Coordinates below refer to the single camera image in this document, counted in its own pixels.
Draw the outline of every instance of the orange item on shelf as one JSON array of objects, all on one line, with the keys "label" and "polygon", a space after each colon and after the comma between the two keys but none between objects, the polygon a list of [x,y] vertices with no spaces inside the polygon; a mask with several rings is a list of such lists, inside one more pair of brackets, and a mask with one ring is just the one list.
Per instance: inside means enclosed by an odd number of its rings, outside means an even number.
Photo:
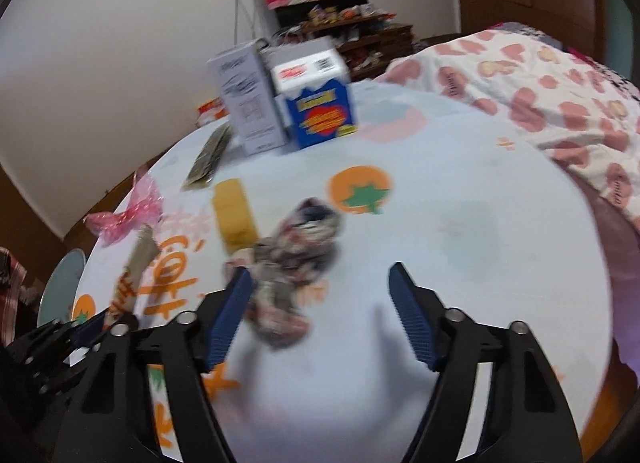
[{"label": "orange item on shelf", "polygon": [[207,125],[207,123],[214,122],[220,118],[224,118],[229,112],[226,110],[225,104],[222,98],[217,97],[210,100],[203,106],[198,107],[198,120],[196,125],[201,127]]}]

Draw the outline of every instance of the product label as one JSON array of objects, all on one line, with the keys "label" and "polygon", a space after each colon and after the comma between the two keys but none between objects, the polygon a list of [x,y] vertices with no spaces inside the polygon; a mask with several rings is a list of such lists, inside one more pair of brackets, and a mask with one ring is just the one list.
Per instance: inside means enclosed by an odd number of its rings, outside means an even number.
[{"label": "product label", "polygon": [[283,69],[280,72],[280,78],[296,78],[305,74],[306,66],[304,64],[299,66],[293,66],[292,68]]},{"label": "product label", "polygon": [[301,148],[356,130],[346,86],[332,78],[321,88],[304,88],[287,107]]}]

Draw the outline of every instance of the metal screw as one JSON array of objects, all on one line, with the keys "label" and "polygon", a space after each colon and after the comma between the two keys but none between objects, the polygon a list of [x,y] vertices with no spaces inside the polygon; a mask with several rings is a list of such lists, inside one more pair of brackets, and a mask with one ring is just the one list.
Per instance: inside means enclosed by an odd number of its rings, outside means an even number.
[{"label": "metal screw", "polygon": [[198,316],[193,311],[183,311],[175,320],[178,324],[191,324]]},{"label": "metal screw", "polygon": [[126,335],[128,332],[129,332],[129,326],[127,326],[123,322],[121,322],[120,324],[116,324],[114,327],[111,328],[111,334],[114,337],[122,337],[123,335]]},{"label": "metal screw", "polygon": [[465,314],[458,308],[449,308],[444,313],[444,317],[451,322],[462,322],[465,319]]},{"label": "metal screw", "polygon": [[511,324],[511,330],[518,335],[526,335],[529,333],[529,326],[527,326],[522,320],[516,320]]}]

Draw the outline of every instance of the snack package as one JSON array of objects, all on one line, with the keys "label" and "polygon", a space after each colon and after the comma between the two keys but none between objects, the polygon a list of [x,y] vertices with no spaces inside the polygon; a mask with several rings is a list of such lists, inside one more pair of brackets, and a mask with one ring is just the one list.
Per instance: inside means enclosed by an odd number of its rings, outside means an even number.
[{"label": "snack package", "polygon": [[110,245],[127,236],[141,224],[155,226],[162,218],[162,196],[156,182],[140,168],[133,176],[133,189],[127,209],[120,214],[98,212],[84,217],[84,225],[94,236]]},{"label": "snack package", "polygon": [[309,12],[308,17],[311,24],[313,24],[314,26],[319,26],[325,23],[326,12],[322,9],[322,6],[316,4]]},{"label": "snack package", "polygon": [[360,14],[363,17],[369,17],[371,15],[374,15],[376,13],[376,7],[369,3],[369,4],[361,4],[360,5]]},{"label": "snack package", "polygon": [[233,132],[228,123],[222,123],[207,139],[207,143],[193,163],[187,179],[182,185],[183,190],[202,188],[213,179],[216,169],[222,160],[222,154],[229,145]]},{"label": "snack package", "polygon": [[336,8],[335,6],[329,6],[326,9],[326,21],[338,22],[338,8]]},{"label": "snack package", "polygon": [[125,313],[133,313],[142,274],[159,254],[160,248],[154,240],[154,231],[151,226],[144,224],[140,228],[138,240],[124,271],[118,277],[116,287],[113,289],[113,298],[104,316],[103,329],[115,324]]}]

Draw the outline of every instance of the bed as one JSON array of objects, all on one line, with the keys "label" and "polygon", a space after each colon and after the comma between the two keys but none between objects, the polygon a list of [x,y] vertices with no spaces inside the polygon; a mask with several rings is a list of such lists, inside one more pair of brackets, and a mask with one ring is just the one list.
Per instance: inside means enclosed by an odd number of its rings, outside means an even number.
[{"label": "bed", "polygon": [[376,81],[455,98],[508,122],[572,178],[607,259],[620,360],[640,375],[638,88],[523,24],[432,46],[393,62]]}]

